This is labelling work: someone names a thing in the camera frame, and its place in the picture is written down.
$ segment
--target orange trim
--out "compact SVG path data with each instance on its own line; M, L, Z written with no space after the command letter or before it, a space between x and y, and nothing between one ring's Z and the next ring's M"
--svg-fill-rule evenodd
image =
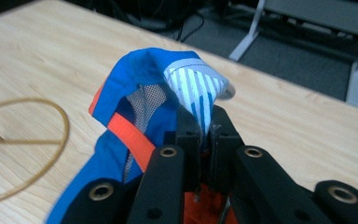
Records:
M91 105L89 105L89 113L91 115L94 113L95 106L97 105L97 102L100 99L101 91L103 90L103 85L100 87L100 89L98 89L97 93L95 93L94 99L92 100Z
M152 152L156 148L153 143L139 129L118 113L115 113L110 119L107 129L126 145L138 162L141 170L145 172Z
M217 223L226 206L227 196L208 189L201 184L200 201L194 202L194 192L185 192L185 224ZM232 208L228 210L226 224L237 224Z

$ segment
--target rubber band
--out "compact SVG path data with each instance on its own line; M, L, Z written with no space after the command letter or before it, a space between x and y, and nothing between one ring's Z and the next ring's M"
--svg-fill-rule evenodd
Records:
M36 180L38 180L41 176L43 176L57 161L57 159L61 156L65 145L68 140L69 136L69 119L68 115L65 113L65 111L57 104L47 100L47 99L40 99L40 98L21 98L16 100L10 100L3 103L0 103L0 108L7 106L7 105L14 105L14 104L21 104L21 103L39 103L44 105L49 105L55 108L62 116L63 120L63 135L62 139L60 140L5 140L3 138L0 138L0 144L18 144L18 145L59 145L58 150L55 152L53 157L48 161L48 163L43 166L42 170L33 175L28 180L24 181L23 183L19 184L13 189L7 190L6 192L3 192L0 194L0 201L20 192L23 189L28 188L31 186Z

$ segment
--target metal bracket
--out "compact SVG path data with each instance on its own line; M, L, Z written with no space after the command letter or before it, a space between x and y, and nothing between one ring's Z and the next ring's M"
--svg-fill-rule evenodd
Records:
M266 0L260 0L258 2L249 33L228 56L230 60L237 62L243 55L243 53L245 53L245 51L251 46L255 38L258 36L258 23L260 22L261 14L263 13L265 3Z
M351 67L346 102L358 106L358 62L354 62Z

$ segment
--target wooden table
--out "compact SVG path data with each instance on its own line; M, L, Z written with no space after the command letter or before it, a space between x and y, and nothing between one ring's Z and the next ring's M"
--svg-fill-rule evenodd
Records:
M38 97L60 105L70 136L54 166L32 186L0 201L0 223L40 223L93 153L104 127L88 114L94 93L131 50L192 49L59 1L0 15L0 102ZM194 49L236 86L217 102L246 144L262 147L300 185L336 179L358 188L358 108ZM47 105L0 109L0 134L56 139L62 119ZM37 173L57 146L0 145L0 193Z

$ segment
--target white striped fabric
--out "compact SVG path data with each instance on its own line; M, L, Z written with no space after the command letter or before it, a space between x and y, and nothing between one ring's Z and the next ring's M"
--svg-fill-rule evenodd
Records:
M226 91L228 80L200 59L176 61L168 66L164 76L179 102L196 118L206 137L214 101Z

